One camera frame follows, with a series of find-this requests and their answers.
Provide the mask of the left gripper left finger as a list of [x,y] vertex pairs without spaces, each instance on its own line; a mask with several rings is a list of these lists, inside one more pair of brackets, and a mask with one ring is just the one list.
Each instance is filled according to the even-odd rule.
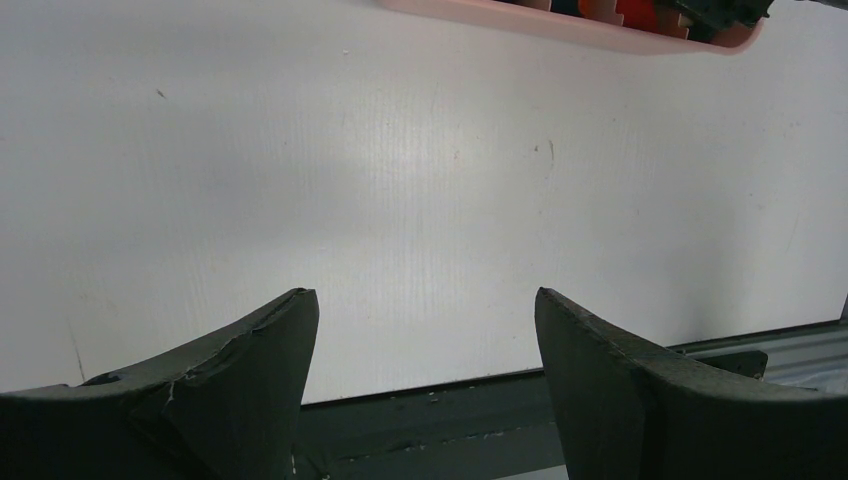
[[312,289],[80,385],[1,397],[5,479],[287,479],[319,323]]

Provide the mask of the red underwear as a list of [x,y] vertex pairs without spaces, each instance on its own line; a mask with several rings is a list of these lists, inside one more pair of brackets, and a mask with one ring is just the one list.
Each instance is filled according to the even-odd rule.
[[657,33],[659,22],[652,0],[578,0],[578,11],[587,19]]

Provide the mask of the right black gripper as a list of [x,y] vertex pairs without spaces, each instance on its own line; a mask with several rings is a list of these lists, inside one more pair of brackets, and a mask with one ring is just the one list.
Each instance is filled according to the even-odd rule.
[[772,0],[671,0],[662,6],[679,15],[687,39],[713,41],[728,32],[746,35],[769,16]]

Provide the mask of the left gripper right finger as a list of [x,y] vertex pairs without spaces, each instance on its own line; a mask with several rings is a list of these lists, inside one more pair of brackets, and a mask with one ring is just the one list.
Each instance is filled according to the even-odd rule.
[[541,288],[535,328],[572,479],[843,479],[847,399],[718,369]]

